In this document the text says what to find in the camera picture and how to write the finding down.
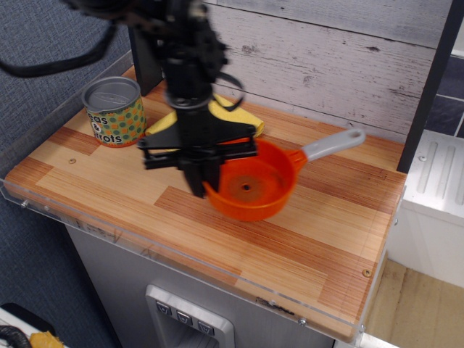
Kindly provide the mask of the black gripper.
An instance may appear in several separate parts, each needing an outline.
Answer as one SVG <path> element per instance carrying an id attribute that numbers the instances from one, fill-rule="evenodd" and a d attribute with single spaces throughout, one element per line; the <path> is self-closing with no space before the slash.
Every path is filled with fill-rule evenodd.
<path id="1" fill-rule="evenodd" d="M 145 135 L 138 142 L 138 148 L 144 152 L 147 169 L 178 167 L 183 171 L 191 193 L 199 198 L 203 198 L 205 193 L 199 162 L 206 162 L 206 182 L 218 191 L 220 166 L 224 161 L 257 154 L 252 140 L 255 127 L 220 120 L 209 111 L 208 104 L 196 109 L 174 110 L 177 121 L 172 126 L 159 133 Z M 233 104 L 226 109 L 233 111 L 237 107 Z"/>

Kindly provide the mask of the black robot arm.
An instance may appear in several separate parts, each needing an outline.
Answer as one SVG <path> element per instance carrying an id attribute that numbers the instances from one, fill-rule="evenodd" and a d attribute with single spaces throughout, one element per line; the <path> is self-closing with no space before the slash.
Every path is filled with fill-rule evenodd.
<path id="1" fill-rule="evenodd" d="M 161 65 L 165 98 L 177 119 L 138 141 L 146 168 L 178 168 L 193 195 L 202 197 L 205 183 L 218 189 L 226 160 L 256 155 L 254 126 L 221 120 L 209 109 L 216 80 L 241 84 L 222 71 L 227 47 L 212 30 L 202 1 L 68 1 L 67 5 L 136 29 Z"/>

